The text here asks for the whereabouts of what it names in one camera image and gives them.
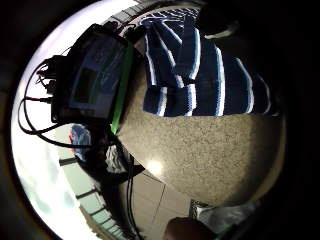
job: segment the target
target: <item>tiled floor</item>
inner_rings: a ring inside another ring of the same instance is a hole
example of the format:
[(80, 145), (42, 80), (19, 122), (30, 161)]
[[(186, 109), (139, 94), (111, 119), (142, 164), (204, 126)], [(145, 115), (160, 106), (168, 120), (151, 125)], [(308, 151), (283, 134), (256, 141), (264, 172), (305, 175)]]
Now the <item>tiled floor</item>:
[(148, 171), (134, 178), (133, 214), (145, 239), (162, 239), (168, 221), (188, 216), (189, 207), (190, 198), (170, 189)]

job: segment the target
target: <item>bright light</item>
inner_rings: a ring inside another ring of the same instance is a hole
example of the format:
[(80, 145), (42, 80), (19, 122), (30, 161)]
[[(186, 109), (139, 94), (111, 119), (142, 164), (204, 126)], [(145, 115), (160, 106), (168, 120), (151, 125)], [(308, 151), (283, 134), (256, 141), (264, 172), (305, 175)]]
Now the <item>bright light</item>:
[(147, 164), (147, 169), (149, 170), (149, 172), (151, 172), (155, 176), (161, 175), (162, 173), (162, 165), (158, 161), (154, 161), (154, 160), (150, 161)]

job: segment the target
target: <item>blue and white striped fabric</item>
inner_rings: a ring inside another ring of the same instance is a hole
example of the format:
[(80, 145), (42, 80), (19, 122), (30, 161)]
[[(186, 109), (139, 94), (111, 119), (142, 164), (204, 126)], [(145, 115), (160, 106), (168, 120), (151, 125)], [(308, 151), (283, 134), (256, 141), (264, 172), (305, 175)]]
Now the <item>blue and white striped fabric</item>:
[(181, 8), (141, 19), (147, 28), (143, 110), (163, 117), (274, 114), (262, 77), (201, 36), (197, 14)]

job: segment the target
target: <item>wire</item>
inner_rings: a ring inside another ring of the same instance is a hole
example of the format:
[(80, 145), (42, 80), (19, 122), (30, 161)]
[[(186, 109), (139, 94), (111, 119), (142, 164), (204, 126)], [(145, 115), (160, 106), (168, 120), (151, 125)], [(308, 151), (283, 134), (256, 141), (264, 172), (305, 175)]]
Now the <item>wire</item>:
[(134, 231), (136, 232), (138, 238), (142, 240), (143, 238), (141, 237), (139, 233), (139, 229), (137, 228), (136, 222), (133, 217), (133, 212), (132, 212), (132, 189), (133, 189), (133, 168), (134, 168), (134, 160), (133, 157), (130, 155), (129, 157), (129, 174), (128, 174), (128, 185), (127, 185), (127, 212), (128, 212), (128, 217), (130, 224), (132, 225)]
[[(42, 66), (44, 66), (46, 63), (47, 63), (47, 59), (45, 59), (44, 61), (42, 61), (34, 70), (33, 72), (31, 73), (29, 79), (28, 79), (28, 82), (27, 82), (27, 86), (25, 88), (25, 91), (24, 91), (24, 96), (23, 96), (23, 99), (21, 100), (20, 102), (20, 105), (19, 105), (19, 108), (18, 108), (18, 123), (19, 123), (19, 127), (21, 128), (21, 130), (29, 135), (37, 135), (39, 138), (41, 138), (42, 140), (48, 142), (48, 143), (51, 143), (53, 145), (56, 145), (58, 147), (65, 147), (65, 148), (92, 148), (92, 147), (95, 147), (93, 145), (73, 145), (73, 144), (67, 144), (67, 143), (61, 143), (61, 142), (57, 142), (57, 141), (54, 141), (52, 139), (49, 139), (45, 136), (42, 135), (42, 133), (45, 133), (45, 132), (48, 132), (48, 131), (51, 131), (57, 127), (60, 127), (60, 126), (63, 126), (65, 124), (56, 124), (56, 125), (53, 125), (49, 128), (46, 128), (46, 129), (41, 129), (41, 130), (37, 130), (31, 123), (30, 119), (29, 119), (29, 116), (28, 116), (28, 112), (27, 112), (27, 106), (26, 106), (26, 101), (29, 100), (29, 101), (39, 101), (39, 102), (46, 102), (46, 98), (42, 98), (42, 99), (37, 99), (37, 98), (31, 98), (31, 97), (27, 97), (27, 91), (28, 91), (28, 88), (29, 88), (29, 85), (30, 85), (30, 82), (34, 76), (34, 74), (37, 72), (37, 70), (39, 68), (41, 68)], [(27, 130), (25, 129), (22, 124), (21, 124), (21, 121), (20, 121), (20, 116), (19, 116), (19, 110), (21, 108), (21, 105), (23, 104), (23, 110), (24, 110), (24, 115), (25, 115), (25, 119), (29, 125), (29, 127), (31, 128), (31, 130)]]

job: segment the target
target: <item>hand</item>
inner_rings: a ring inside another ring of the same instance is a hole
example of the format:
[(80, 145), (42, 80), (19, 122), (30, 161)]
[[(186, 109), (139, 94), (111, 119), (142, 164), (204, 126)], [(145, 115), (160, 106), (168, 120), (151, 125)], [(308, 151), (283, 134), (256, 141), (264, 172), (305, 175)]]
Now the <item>hand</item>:
[(167, 224), (164, 240), (213, 240), (215, 234), (202, 222), (192, 218), (174, 218)]

